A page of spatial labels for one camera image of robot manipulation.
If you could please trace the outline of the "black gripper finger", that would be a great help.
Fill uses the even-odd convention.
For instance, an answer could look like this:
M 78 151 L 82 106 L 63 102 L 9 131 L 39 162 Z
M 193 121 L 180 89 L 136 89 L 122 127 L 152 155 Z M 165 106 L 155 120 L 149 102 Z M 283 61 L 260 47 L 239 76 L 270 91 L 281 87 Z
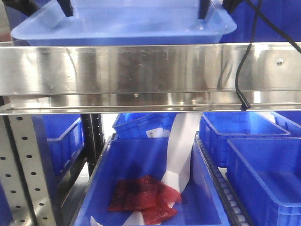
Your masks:
M 210 0 L 198 1 L 198 19 L 205 19 L 210 6 Z
M 73 16 L 73 7 L 70 0 L 58 0 L 57 2 L 66 17 Z

